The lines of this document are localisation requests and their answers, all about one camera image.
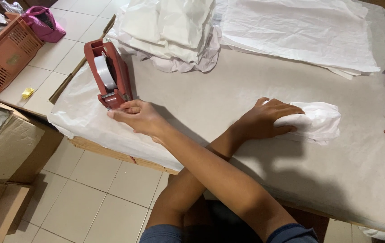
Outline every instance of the yellow paper scrap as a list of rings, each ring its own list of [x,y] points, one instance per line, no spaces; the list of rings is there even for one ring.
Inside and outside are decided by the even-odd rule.
[[[27,99],[34,93],[33,88],[26,88],[22,93],[22,98]]]

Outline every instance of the pink bag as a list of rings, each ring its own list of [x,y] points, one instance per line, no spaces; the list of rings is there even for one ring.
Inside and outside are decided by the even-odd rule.
[[[66,34],[49,8],[33,6],[22,14],[22,18],[42,41],[55,43]]]

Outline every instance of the left hand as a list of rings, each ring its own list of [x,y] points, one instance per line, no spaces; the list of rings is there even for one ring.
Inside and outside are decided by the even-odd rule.
[[[296,131],[294,126],[274,127],[274,122],[287,115],[304,114],[304,111],[289,104],[285,104],[277,99],[272,99],[263,104],[269,98],[262,97],[257,100],[254,107],[245,113],[232,126],[244,141],[250,139],[262,139],[286,134]]]

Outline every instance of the stack of tissue paper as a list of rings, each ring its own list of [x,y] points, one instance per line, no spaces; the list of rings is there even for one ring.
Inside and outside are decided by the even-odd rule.
[[[343,77],[378,72],[368,9],[352,0],[228,0],[222,41],[235,50],[312,63]]]
[[[211,70],[221,31],[211,26],[214,0],[132,0],[107,37],[121,53],[149,58],[165,72]]]

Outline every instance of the hand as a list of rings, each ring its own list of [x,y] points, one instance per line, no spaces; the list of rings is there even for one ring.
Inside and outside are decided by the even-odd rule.
[[[136,133],[143,133],[161,143],[158,136],[170,124],[153,108],[149,102],[135,99],[120,105],[119,109],[109,110],[107,115],[118,122],[125,122]]]
[[[249,139],[262,139],[297,131],[294,126],[282,126],[275,128],[274,122],[287,115],[304,114],[304,111],[277,99],[263,104],[269,98],[263,97],[257,100],[254,107],[245,113],[232,126],[244,141]]]

